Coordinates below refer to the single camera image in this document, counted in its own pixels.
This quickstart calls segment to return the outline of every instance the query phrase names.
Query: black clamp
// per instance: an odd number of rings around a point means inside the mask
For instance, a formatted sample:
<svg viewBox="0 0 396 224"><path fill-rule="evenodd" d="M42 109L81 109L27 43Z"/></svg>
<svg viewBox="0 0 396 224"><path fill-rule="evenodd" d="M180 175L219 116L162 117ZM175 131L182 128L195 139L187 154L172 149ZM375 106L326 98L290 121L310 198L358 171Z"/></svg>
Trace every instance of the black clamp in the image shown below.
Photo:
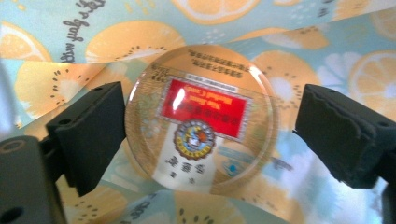
<svg viewBox="0 0 396 224"><path fill-rule="evenodd" d="M353 189L371 189L384 178L384 223L396 223L395 122L337 91L306 85L294 132Z"/></svg>
<svg viewBox="0 0 396 224"><path fill-rule="evenodd" d="M82 196L99 183L125 138L121 84L93 89L47 124L49 136L0 143L0 223L66 223L55 181Z"/></svg>

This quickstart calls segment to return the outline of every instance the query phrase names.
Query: orange slice print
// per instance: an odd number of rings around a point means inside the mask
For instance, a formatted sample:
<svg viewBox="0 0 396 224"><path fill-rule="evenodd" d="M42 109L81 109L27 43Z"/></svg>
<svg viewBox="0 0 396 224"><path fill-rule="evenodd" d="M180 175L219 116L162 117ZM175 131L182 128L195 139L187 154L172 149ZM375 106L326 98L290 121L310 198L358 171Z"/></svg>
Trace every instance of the orange slice print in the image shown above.
<svg viewBox="0 0 396 224"><path fill-rule="evenodd" d="M51 61L43 45L22 28L6 21L0 27L0 57L28 61Z"/></svg>
<svg viewBox="0 0 396 224"><path fill-rule="evenodd" d="M371 19L382 36L396 41L396 7L373 13Z"/></svg>
<svg viewBox="0 0 396 224"><path fill-rule="evenodd" d="M172 0L191 21L199 24L220 24L241 18L259 0Z"/></svg>
<svg viewBox="0 0 396 224"><path fill-rule="evenodd" d="M363 56L350 76L352 98L396 121L396 50Z"/></svg>
<svg viewBox="0 0 396 224"><path fill-rule="evenodd" d="M282 6L282 7L289 7L289 6L296 5L299 2L300 2L300 0L275 0L274 5Z"/></svg>

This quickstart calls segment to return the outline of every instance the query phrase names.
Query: kiwi slice print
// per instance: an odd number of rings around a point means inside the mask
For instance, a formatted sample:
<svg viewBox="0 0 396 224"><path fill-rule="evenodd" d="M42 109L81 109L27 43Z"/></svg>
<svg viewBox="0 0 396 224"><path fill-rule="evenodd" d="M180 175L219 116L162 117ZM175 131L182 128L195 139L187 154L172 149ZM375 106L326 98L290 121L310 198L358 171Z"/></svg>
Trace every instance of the kiwi slice print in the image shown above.
<svg viewBox="0 0 396 224"><path fill-rule="evenodd" d="M370 0L340 0L337 2L337 9L335 10L333 19L335 21L359 16L364 13Z"/></svg>
<svg viewBox="0 0 396 224"><path fill-rule="evenodd" d="M329 41L319 26L309 26L286 31L262 38L268 43L291 49L321 49L329 45Z"/></svg>
<svg viewBox="0 0 396 224"><path fill-rule="evenodd" d="M98 86L119 81L122 86L122 94L127 96L131 93L134 83L127 77L128 65L123 62L108 63L107 66L90 81L86 88L92 90Z"/></svg>
<svg viewBox="0 0 396 224"><path fill-rule="evenodd" d="M258 36L264 36L264 35L272 35L276 33L282 33L288 31L285 28L280 28L280 27L268 27L260 30L255 30L249 33L246 33L244 35L241 35L234 39L233 41L239 41L239 40L244 40L244 39L250 39L250 38L255 38Z"/></svg>
<svg viewBox="0 0 396 224"><path fill-rule="evenodd" d="M25 135L34 136L37 139L42 140L49 135L47 132L46 124L50 122L53 118L61 114L67 108L66 105L60 105L55 109L51 110L49 113L43 115L38 119L35 119L33 122L24 126L23 133Z"/></svg>
<svg viewBox="0 0 396 224"><path fill-rule="evenodd" d="M15 82L15 92L33 119L68 102L99 71L102 64L25 62Z"/></svg>
<svg viewBox="0 0 396 224"><path fill-rule="evenodd" d="M256 175L243 188L228 191L224 195L250 203L291 224L305 223L299 203L289 198L285 190L268 183L262 175Z"/></svg>
<svg viewBox="0 0 396 224"><path fill-rule="evenodd" d="M57 185L64 212L70 223L91 223L107 213L111 214L107 220L112 220L121 214L127 204L127 200L120 192L105 185L98 185L96 189L82 197L78 197L74 189L67 187L64 178L58 180Z"/></svg>
<svg viewBox="0 0 396 224"><path fill-rule="evenodd" d="M292 130L304 85L320 84L316 73L303 59L281 50L265 51L254 58L253 62L268 78L276 93L280 129Z"/></svg>
<svg viewBox="0 0 396 224"><path fill-rule="evenodd" d="M246 223L239 209L225 197L175 191L177 223Z"/></svg>
<svg viewBox="0 0 396 224"><path fill-rule="evenodd" d="M97 34L86 49L88 63L144 58L148 63L170 49L184 46L174 28L158 21L121 22Z"/></svg>

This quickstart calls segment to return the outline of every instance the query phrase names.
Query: screw hole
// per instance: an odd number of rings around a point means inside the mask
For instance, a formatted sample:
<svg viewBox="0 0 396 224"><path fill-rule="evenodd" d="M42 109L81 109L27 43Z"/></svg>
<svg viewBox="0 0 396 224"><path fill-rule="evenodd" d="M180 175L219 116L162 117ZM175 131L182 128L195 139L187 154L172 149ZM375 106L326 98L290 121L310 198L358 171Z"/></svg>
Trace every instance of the screw hole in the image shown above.
<svg viewBox="0 0 396 224"><path fill-rule="evenodd" d="M13 152L13 151L23 148L24 145L25 145L24 140L10 141L10 142L7 142L4 145L0 146L0 153L1 152L3 152L3 153Z"/></svg>
<svg viewBox="0 0 396 224"><path fill-rule="evenodd" d="M58 123L61 125L65 125L65 124L70 123L71 121L72 121L71 119L63 119L63 120L59 121Z"/></svg>
<svg viewBox="0 0 396 224"><path fill-rule="evenodd" d="M389 127L389 124L386 123L385 121L379 121L378 124L382 127Z"/></svg>
<svg viewBox="0 0 396 224"><path fill-rule="evenodd" d="M23 208L14 207L1 215L0 223L11 223L17 220L23 214Z"/></svg>

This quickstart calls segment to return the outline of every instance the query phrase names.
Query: black seed pattern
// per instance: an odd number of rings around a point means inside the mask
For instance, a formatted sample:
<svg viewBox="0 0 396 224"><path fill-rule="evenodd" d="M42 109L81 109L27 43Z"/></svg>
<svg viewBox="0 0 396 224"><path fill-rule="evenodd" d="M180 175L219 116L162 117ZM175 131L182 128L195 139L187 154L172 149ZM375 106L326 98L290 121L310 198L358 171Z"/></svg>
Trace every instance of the black seed pattern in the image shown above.
<svg viewBox="0 0 396 224"><path fill-rule="evenodd" d="M76 204L75 204L75 207L81 207L81 206L84 205L84 203L85 203L84 201L81 201L81 202L79 202L79 203L76 203ZM85 206L84 209L85 209L85 212L86 212L86 213L81 214L81 215L79 216L79 218L78 218L78 221L81 221L81 222L84 222L84 221L85 221L85 223L90 223L91 221L93 221L93 219L94 219L95 217L98 216L98 211L99 211L99 209L96 208L96 207L93 207L93 205L88 204L87 206Z"/></svg>
<svg viewBox="0 0 396 224"><path fill-rule="evenodd" d="M162 51L167 51L167 49L165 47L152 48L151 46L148 46L148 49L158 49L158 50L162 50ZM137 45L135 47L131 47L126 54L115 58L115 61L119 61L119 60L122 60L123 58L131 56L131 55L133 55L134 53L136 53L139 50L140 50L140 46L139 45Z"/></svg>
<svg viewBox="0 0 396 224"><path fill-rule="evenodd" d="M62 74L62 72L60 70L56 70L53 72L53 77L52 77L52 81L53 81L53 85L52 85L52 90L53 93L49 96L49 98L53 99L53 103L56 105L59 105L61 102L64 102L64 99L61 95L58 94L59 91L59 78L58 76L60 76Z"/></svg>
<svg viewBox="0 0 396 224"><path fill-rule="evenodd" d="M272 67L268 66L266 70L262 71L262 73L267 75L270 72L275 72L275 71L270 71L270 70L272 70ZM290 73L284 73L283 77L285 79L287 79L287 80L290 80L290 82L292 82L295 78L297 78L296 75L293 75L293 74L290 74ZM297 100L301 101L302 94L303 94L303 92L301 90L301 86L300 85L292 86L292 91L293 91L293 95L298 97ZM295 102L293 100L285 101L285 100L283 100L280 97L276 97L276 99L277 99L278 107L281 110L290 110L290 109L295 110L295 109L299 108L299 106L297 106L297 105L299 105L299 103L297 103L297 102Z"/></svg>
<svg viewBox="0 0 396 224"><path fill-rule="evenodd" d="M319 29L316 26L309 26L309 27L300 28L297 30L300 31L300 34L305 35L305 34L309 34L310 32L317 32Z"/></svg>
<svg viewBox="0 0 396 224"><path fill-rule="evenodd" d="M195 216L193 217L192 222L191 222L191 220L188 220L187 217L183 217L183 215L184 215L184 208L180 208L180 210L178 211L178 213L179 213L179 215L180 215L181 222L182 222L183 224L186 224L186 223L198 223L199 220L200 220L200 217L199 217L198 215L195 215ZM213 223L215 223L215 221L214 221L212 218L210 218L210 215L207 215L207 216L205 216L205 218L204 218L204 223L206 223L206 224L213 224Z"/></svg>

